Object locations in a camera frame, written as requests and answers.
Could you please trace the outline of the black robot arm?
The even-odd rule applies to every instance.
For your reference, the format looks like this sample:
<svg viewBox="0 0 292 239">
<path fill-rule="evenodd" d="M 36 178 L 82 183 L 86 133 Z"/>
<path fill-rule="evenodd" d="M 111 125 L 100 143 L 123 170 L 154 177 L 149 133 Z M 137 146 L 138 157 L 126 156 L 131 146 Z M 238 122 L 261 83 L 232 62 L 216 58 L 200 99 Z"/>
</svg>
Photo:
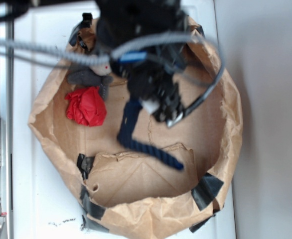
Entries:
<svg viewBox="0 0 292 239">
<path fill-rule="evenodd" d="M 178 0 L 99 0 L 96 26 L 97 58 L 59 52 L 79 65 L 71 84 L 86 85 L 93 67 L 110 63 L 127 78 L 133 98 L 150 104 L 158 122 L 173 126 L 187 115 L 178 85 L 172 81 L 186 62 L 181 52 L 189 38 L 188 17 Z"/>
</svg>

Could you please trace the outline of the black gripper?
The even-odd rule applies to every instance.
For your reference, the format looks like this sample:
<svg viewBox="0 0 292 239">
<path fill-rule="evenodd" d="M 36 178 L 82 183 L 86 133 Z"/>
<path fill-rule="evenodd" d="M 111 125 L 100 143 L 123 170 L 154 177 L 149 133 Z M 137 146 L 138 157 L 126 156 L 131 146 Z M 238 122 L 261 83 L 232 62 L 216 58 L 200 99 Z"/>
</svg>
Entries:
<svg viewBox="0 0 292 239">
<path fill-rule="evenodd" d="M 145 109 L 157 122 L 172 127 L 184 117 L 184 105 L 181 102 L 178 83 L 173 75 L 164 70 L 150 68 L 126 69 L 127 88 L 130 102 Z"/>
</svg>

